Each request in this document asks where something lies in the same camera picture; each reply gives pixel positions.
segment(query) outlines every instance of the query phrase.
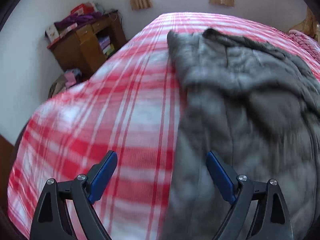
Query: wooden desk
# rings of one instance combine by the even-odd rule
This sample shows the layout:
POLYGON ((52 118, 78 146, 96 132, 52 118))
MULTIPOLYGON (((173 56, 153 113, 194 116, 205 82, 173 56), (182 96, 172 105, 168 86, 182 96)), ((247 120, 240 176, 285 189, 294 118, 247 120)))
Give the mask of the wooden desk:
POLYGON ((108 59, 100 48, 99 36, 109 36, 115 51, 127 40, 117 12, 104 15, 97 21, 73 30, 50 47, 63 71, 78 68, 85 76, 92 76, 108 59))

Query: pink blanket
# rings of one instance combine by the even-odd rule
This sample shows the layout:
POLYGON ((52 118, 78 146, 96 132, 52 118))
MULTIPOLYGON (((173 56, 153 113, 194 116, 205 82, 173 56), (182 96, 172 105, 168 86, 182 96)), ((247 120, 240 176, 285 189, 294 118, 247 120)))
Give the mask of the pink blanket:
POLYGON ((289 36, 320 63, 320 46, 313 38, 297 30, 289 31, 289 36))

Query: bed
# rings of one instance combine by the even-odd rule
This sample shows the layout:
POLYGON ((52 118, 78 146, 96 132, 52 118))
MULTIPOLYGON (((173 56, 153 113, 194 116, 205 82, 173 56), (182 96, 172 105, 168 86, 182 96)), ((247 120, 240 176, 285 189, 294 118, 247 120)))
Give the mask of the bed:
MULTIPOLYGON (((47 179, 65 181, 86 173, 108 150, 117 152, 119 161, 102 199, 94 205, 101 222, 114 240, 159 237, 179 119, 186 105, 166 37, 170 30, 193 33, 207 27, 296 54, 320 80, 320 64, 272 27, 217 14, 159 16, 90 80, 50 99, 29 120, 17 141, 8 181, 8 218, 12 231, 22 234, 14 239, 29 237, 47 179)), ((68 209, 77 237, 85 239, 72 203, 68 209)))

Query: desk drawer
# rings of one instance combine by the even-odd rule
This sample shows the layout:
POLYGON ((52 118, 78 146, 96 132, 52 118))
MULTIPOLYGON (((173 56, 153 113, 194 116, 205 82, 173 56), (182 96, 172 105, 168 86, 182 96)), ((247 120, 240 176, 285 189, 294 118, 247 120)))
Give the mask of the desk drawer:
POLYGON ((91 25, 86 25, 81 29, 76 31, 77 36, 79 37, 80 43, 87 41, 93 36, 91 25))
POLYGON ((110 18, 97 21, 92 24, 93 33, 98 33, 99 31, 102 31, 104 28, 106 28, 110 25, 111 25, 110 18))

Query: stack of books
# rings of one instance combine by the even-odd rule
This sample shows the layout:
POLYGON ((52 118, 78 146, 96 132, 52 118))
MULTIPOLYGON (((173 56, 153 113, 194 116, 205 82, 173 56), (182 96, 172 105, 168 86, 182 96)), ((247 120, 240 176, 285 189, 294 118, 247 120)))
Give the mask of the stack of books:
POLYGON ((106 57, 109 57, 115 51, 115 47, 110 43, 110 37, 102 37, 98 40, 103 54, 106 55, 106 57))

